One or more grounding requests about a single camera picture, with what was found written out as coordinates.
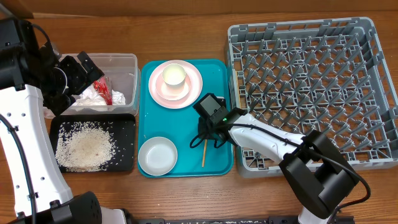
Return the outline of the red snack wrapper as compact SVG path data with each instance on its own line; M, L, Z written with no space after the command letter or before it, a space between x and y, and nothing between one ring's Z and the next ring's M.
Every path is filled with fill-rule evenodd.
M105 100L107 105L113 104L111 80L109 77L101 77L93 82L94 89Z

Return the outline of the white napkin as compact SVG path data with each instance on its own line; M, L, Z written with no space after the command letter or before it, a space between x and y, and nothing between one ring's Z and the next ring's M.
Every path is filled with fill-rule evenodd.
M126 105L126 99L123 93L111 90L112 105ZM79 95L73 106L107 106L106 100L94 89L88 87Z

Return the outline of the grey bowl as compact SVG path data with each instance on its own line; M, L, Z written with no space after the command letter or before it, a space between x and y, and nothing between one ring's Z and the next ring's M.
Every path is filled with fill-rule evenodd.
M148 175L161 176L169 173L177 163L175 144L165 137L148 139L139 149L138 162Z

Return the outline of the cream paper cup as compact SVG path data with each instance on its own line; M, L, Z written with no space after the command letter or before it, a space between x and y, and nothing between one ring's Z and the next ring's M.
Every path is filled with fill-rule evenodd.
M186 71L181 65L171 63L163 69L162 78L167 85L180 86L185 82Z

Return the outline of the pile of rice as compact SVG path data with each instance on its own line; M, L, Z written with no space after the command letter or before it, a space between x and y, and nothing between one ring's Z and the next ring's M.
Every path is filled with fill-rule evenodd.
M60 125L55 158L69 172L104 170L116 154L116 141L106 123L63 122Z

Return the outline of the pink small bowl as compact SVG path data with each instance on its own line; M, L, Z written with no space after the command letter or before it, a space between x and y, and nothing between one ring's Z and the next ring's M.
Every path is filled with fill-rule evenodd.
M183 86L180 86L177 89L174 89L170 85L166 84L162 78L162 75L158 76L155 83L156 92L163 99L170 101L181 100L182 98L186 97L190 92L190 87L191 81L188 75L185 77Z

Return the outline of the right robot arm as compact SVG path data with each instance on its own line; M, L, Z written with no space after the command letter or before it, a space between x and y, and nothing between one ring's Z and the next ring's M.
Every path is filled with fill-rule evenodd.
M240 108L195 107L198 138L221 140L259 152L278 164L303 205L297 223L327 223L359 183L360 177L321 132L288 133L257 120Z

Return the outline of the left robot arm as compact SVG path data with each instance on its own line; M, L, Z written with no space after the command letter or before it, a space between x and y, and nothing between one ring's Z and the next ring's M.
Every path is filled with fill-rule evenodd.
M60 115L103 76L85 52L61 57L39 26L1 21L1 144L14 187L16 223L134 223L123 208L102 207L93 192L74 196L55 159L44 109Z

